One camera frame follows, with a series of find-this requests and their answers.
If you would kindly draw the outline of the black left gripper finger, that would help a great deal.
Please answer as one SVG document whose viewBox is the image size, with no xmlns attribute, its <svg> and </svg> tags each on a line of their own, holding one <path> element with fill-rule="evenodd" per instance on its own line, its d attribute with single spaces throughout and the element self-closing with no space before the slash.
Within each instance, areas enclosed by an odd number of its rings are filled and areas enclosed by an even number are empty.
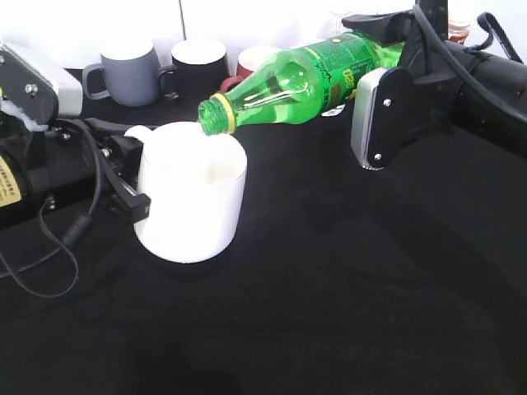
<svg viewBox="0 0 527 395">
<path fill-rule="evenodd" d="M 104 157 L 116 173 L 138 172 L 143 143 L 135 137 L 124 136 L 131 125 L 111 123 L 98 118 L 85 118 L 84 123 L 100 148 L 108 151 Z"/>
<path fill-rule="evenodd" d="M 110 164 L 107 164 L 107 185 L 110 210 L 113 213 L 129 224 L 148 218 L 151 199 L 122 180 Z"/>
</svg>

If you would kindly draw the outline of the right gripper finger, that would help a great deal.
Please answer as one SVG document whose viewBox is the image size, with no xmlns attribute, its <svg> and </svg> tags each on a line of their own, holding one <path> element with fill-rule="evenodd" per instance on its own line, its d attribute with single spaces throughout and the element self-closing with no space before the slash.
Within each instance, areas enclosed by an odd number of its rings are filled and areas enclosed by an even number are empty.
<svg viewBox="0 0 527 395">
<path fill-rule="evenodd" d="M 345 28 L 359 32 L 380 45 L 392 45 L 408 38 L 413 22 L 411 12 L 394 12 L 381 15 L 345 16 Z"/>
</svg>

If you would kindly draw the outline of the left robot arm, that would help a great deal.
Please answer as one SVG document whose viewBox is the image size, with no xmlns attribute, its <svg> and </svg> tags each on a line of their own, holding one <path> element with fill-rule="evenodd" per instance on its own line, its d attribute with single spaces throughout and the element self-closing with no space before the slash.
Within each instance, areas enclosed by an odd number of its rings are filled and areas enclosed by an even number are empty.
<svg viewBox="0 0 527 395">
<path fill-rule="evenodd" d="M 31 132 L 1 116 L 1 227 L 90 199 L 70 231 L 86 230 L 101 199 L 134 224 L 148 217 L 151 199 L 136 190 L 143 144 L 129 127 L 97 118 L 60 119 Z"/>
</svg>

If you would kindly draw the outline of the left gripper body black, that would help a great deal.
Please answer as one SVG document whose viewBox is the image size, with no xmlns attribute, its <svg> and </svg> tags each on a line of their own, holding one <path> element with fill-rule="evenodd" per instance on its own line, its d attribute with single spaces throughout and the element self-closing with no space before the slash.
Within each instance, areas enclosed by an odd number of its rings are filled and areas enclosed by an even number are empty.
<svg viewBox="0 0 527 395">
<path fill-rule="evenodd" d="M 24 131 L 24 201 L 54 209 L 107 193 L 110 164 L 84 119 L 56 119 L 43 131 Z M 136 173 L 116 173 L 128 185 Z"/>
</svg>

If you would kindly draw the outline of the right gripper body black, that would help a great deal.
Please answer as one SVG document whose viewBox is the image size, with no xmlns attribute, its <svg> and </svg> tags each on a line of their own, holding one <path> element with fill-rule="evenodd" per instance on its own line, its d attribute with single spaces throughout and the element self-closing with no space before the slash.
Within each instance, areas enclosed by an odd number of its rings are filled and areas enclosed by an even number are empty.
<svg viewBox="0 0 527 395">
<path fill-rule="evenodd" d="M 407 39 L 398 66 L 412 78 L 406 140 L 417 140 L 428 133 L 450 133 L 455 97 L 461 85 L 459 76 L 431 47 L 422 29 L 409 24 Z"/>
</svg>

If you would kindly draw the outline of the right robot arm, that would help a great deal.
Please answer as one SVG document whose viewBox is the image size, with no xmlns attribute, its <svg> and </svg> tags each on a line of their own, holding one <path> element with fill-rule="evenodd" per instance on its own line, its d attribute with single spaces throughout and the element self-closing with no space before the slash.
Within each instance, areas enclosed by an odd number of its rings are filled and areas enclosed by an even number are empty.
<svg viewBox="0 0 527 395">
<path fill-rule="evenodd" d="M 471 47 L 449 40 L 443 1 L 342 23 L 342 33 L 274 53 L 251 76 L 203 101 L 198 134 L 301 124 L 351 104 L 350 146 L 367 170 L 384 169 L 435 127 L 462 128 L 525 155 L 526 66 L 494 15 L 479 16 L 487 38 Z"/>
</svg>

